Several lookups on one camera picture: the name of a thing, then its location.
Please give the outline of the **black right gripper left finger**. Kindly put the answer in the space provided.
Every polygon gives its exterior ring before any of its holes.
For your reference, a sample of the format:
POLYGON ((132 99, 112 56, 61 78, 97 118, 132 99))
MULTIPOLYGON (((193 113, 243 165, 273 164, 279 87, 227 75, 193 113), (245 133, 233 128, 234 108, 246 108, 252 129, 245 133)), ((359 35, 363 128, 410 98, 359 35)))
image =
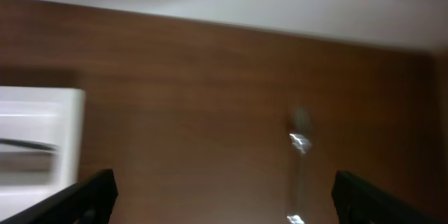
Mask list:
POLYGON ((1 224, 108 224, 118 197, 112 169, 103 169, 1 224))

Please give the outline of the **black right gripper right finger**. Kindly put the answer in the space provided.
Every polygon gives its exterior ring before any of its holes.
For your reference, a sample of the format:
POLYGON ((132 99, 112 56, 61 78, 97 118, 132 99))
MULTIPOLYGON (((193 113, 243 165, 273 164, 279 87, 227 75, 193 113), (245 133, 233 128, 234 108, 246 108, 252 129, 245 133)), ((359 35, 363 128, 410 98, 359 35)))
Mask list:
POLYGON ((349 171, 338 171, 332 200, 339 224, 440 224, 349 171))

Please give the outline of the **steel fork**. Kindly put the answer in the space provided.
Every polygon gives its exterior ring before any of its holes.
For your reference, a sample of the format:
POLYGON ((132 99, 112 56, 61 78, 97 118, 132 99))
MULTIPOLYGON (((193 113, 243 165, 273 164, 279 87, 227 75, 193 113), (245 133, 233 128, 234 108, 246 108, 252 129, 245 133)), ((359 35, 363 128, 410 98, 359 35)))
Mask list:
POLYGON ((53 152, 57 150, 57 147, 42 142, 19 139, 1 139, 1 152, 20 152, 23 150, 53 152))
POLYGON ((306 108, 297 106, 290 117, 290 130, 288 132, 292 148, 292 181, 290 209, 287 220, 291 224, 303 224, 306 220, 306 169, 308 152, 312 148, 310 136, 312 134, 312 121, 306 108))

